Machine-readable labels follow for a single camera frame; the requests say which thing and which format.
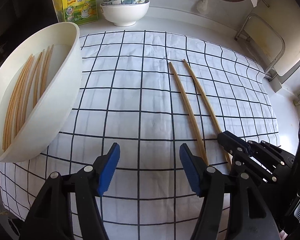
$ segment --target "grid pattern cloth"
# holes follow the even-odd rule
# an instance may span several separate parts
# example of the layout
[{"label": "grid pattern cloth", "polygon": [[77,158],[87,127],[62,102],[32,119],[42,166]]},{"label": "grid pattern cloth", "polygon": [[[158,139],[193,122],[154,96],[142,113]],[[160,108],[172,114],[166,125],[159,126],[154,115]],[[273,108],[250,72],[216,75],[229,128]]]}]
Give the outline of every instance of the grid pattern cloth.
[{"label": "grid pattern cloth", "polygon": [[[198,152],[168,62],[187,93],[209,163],[223,173],[226,161],[217,134],[182,60],[199,79],[222,130],[278,145],[277,120],[261,83],[261,67],[232,50],[172,33],[104,32],[80,42],[82,84],[62,130],[36,158],[0,163],[5,207],[24,220],[53,171],[75,173],[117,142],[117,169],[109,190],[96,198],[109,238],[190,239],[203,198],[191,191],[178,153],[182,143]],[[226,235],[229,194],[223,208],[219,240]],[[82,239],[74,195],[71,212],[75,238]]]}]

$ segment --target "wooden chopstick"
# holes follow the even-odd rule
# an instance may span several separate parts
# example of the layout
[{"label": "wooden chopstick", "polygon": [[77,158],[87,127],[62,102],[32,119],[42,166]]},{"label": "wooden chopstick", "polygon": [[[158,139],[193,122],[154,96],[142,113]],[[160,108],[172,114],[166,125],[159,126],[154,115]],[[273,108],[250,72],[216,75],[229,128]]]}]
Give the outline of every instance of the wooden chopstick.
[{"label": "wooden chopstick", "polygon": [[[222,132],[221,128],[219,126],[219,123],[218,123],[218,120],[216,118],[216,115],[214,114],[213,109],[212,109],[212,107],[211,107],[211,105],[209,103],[209,100],[208,100],[208,98],[206,96],[206,93],[203,91],[203,89],[202,89],[202,87],[201,87],[201,85],[200,85],[197,77],[195,76],[194,72],[190,68],[188,62],[185,59],[183,60],[183,62],[184,62],[184,65],[186,66],[189,74],[192,76],[192,78],[194,80],[194,83],[195,83],[195,86],[197,87],[199,93],[201,94],[202,100],[204,101],[204,103],[205,103],[205,105],[206,105],[206,107],[208,109],[208,112],[209,112],[209,114],[211,116],[212,122],[214,124],[215,129],[217,130],[217,133],[218,134],[221,133]],[[231,159],[230,159],[229,154],[225,150],[224,150],[224,155],[225,155],[226,160],[228,162],[228,167],[231,168]]]},{"label": "wooden chopstick", "polygon": [[3,128],[2,149],[4,151],[8,148],[8,145],[10,145],[10,143],[11,143],[11,129],[12,129],[13,116],[14,116],[14,111],[15,111],[15,106],[16,106],[16,99],[18,97],[19,87],[21,85],[21,80],[24,76],[26,66],[29,64],[32,56],[33,55],[31,54],[29,56],[28,60],[26,61],[26,63],[24,64],[24,67],[23,67],[21,73],[19,74],[18,80],[16,82],[16,85],[14,86],[12,95],[10,97],[8,110],[7,110],[7,114],[6,114],[6,119],[4,122],[4,128]]},{"label": "wooden chopstick", "polygon": [[206,151],[204,149],[204,144],[203,144],[203,141],[202,141],[202,138],[201,138],[201,134],[200,134],[200,131],[199,131],[199,128],[198,128],[198,125],[197,125],[197,121],[194,117],[194,113],[192,111],[192,108],[191,108],[191,105],[189,103],[189,100],[188,100],[188,97],[186,95],[186,92],[182,86],[182,83],[178,77],[178,74],[175,70],[175,68],[173,67],[172,63],[169,62],[169,67],[175,77],[175,80],[176,80],[176,83],[178,85],[178,88],[181,92],[181,96],[183,98],[183,102],[185,103],[186,105],[186,109],[188,111],[188,114],[189,114],[189,118],[190,118],[190,121],[191,121],[191,124],[192,124],[192,128],[193,128],[193,132],[195,133],[195,136],[197,138],[197,141],[198,141],[198,147],[199,147],[199,151],[200,151],[200,155],[201,155],[201,158],[203,159],[203,161],[209,165],[209,162],[208,162],[208,159],[207,159],[207,155],[206,155]]},{"label": "wooden chopstick", "polygon": [[20,131],[21,128],[21,114],[22,114],[22,105],[23,105],[23,99],[24,99],[24,94],[25,94],[25,90],[26,90],[26,84],[28,82],[28,77],[29,77],[29,73],[30,73],[30,69],[32,67],[32,63],[34,61],[34,56],[31,57],[30,62],[28,63],[28,65],[26,66],[26,70],[24,73],[24,77],[22,79],[22,84],[21,84],[21,90],[19,93],[19,97],[17,97],[17,109],[16,109],[16,121],[15,121],[15,133],[13,138],[15,138],[18,134],[18,132]]},{"label": "wooden chopstick", "polygon": [[35,105],[38,102],[38,87],[39,87],[39,77],[40,77],[40,73],[41,73],[41,69],[42,69],[42,62],[43,60],[43,56],[44,56],[44,50],[42,51],[42,55],[41,55],[41,59],[39,62],[39,67],[37,70],[37,74],[35,75],[35,81],[34,81],[34,95],[33,95],[33,108],[35,107]]},{"label": "wooden chopstick", "polygon": [[27,112],[27,106],[28,106],[28,100],[29,100],[30,90],[31,90],[31,86],[32,86],[34,74],[35,74],[38,66],[41,63],[41,59],[42,59],[41,56],[42,56],[42,52],[38,56],[37,62],[34,65],[34,68],[33,68],[32,73],[31,73],[31,77],[30,77],[29,82],[28,82],[27,92],[26,92],[26,96],[25,96],[25,101],[24,101],[23,108],[22,108],[22,119],[21,119],[20,129],[22,128],[23,124],[26,121],[26,112]]},{"label": "wooden chopstick", "polygon": [[50,65],[50,60],[51,60],[53,47],[54,47],[54,45],[51,46],[50,50],[49,50],[49,47],[48,47],[48,50],[47,50],[45,65],[44,65],[44,68],[43,68],[43,73],[42,73],[42,78],[41,78],[40,97],[43,95],[43,93],[46,89],[48,69],[49,69],[49,65]]},{"label": "wooden chopstick", "polygon": [[28,60],[26,61],[21,73],[19,74],[18,80],[16,82],[16,85],[14,86],[12,95],[10,97],[10,101],[9,101],[9,105],[8,105],[8,110],[7,110],[7,114],[6,114],[6,119],[4,122],[4,128],[3,128],[3,138],[2,138],[2,149],[5,151],[6,150],[6,142],[7,142],[7,128],[8,128],[8,124],[9,124],[9,116],[10,116],[10,112],[12,110],[12,105],[13,105],[13,100],[16,96],[17,90],[18,90],[18,85],[20,83],[21,77],[25,71],[25,67],[28,64],[28,62],[31,60],[32,54],[29,56]]}]

